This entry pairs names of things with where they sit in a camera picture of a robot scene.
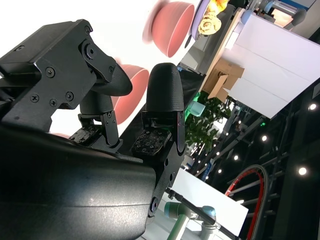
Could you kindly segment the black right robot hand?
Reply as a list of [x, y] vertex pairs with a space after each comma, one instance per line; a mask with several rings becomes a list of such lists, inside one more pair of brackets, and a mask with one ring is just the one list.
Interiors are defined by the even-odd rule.
[[87, 20], [42, 26], [0, 60], [0, 237], [135, 240], [185, 151], [177, 67], [151, 71], [143, 132], [118, 152], [112, 97], [129, 74], [92, 40]]

